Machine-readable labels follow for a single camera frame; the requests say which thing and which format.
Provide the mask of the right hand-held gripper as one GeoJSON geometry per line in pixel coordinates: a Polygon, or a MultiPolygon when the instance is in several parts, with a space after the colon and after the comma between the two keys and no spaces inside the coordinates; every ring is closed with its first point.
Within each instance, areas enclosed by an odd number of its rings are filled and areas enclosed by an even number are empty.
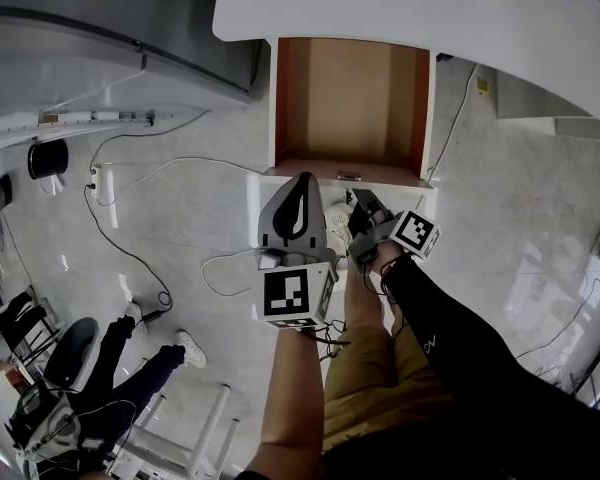
{"type": "Polygon", "coordinates": [[[377,254],[380,242],[395,241],[406,253],[425,261],[440,237],[432,221],[412,210],[394,215],[369,189],[354,189],[356,207],[348,223],[352,241],[349,258],[358,272],[365,274],[377,254]]]}

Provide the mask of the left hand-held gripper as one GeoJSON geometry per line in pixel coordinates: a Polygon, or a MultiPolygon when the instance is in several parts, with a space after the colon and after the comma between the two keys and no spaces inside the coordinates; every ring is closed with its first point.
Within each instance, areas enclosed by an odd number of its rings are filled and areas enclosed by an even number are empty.
{"type": "Polygon", "coordinates": [[[302,172],[278,188],[258,221],[258,269],[254,284],[255,318],[278,329],[303,329],[325,324],[338,281],[335,251],[318,248],[287,252],[293,241],[310,248],[326,245],[320,187],[302,172]]]}

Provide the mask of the person's right hand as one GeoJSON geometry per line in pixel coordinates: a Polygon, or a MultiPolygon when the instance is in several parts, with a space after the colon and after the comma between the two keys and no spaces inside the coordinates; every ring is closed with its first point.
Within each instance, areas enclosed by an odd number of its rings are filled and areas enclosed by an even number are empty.
{"type": "Polygon", "coordinates": [[[392,240],[378,243],[376,249],[377,254],[371,262],[370,269],[380,277],[397,259],[405,255],[404,248],[392,240]]]}

